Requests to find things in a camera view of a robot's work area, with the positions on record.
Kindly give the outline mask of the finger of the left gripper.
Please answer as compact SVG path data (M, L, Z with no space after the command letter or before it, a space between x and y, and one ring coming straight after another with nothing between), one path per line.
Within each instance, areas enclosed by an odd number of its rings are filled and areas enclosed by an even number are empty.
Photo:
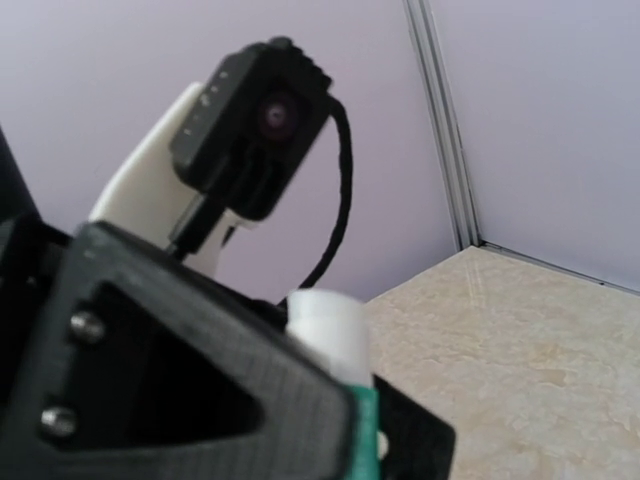
M338 479L355 416L283 333L155 246L3 223L3 478Z
M453 464L453 426L376 375L379 429L387 452L380 461L383 479L447 480Z

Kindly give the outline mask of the small green white glue stick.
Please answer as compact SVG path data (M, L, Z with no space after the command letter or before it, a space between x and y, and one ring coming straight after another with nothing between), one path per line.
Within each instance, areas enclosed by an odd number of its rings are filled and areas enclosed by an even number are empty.
M346 477L379 479L379 393L364 304L335 291L310 288L290 293L287 309L287 335L357 401L354 450Z

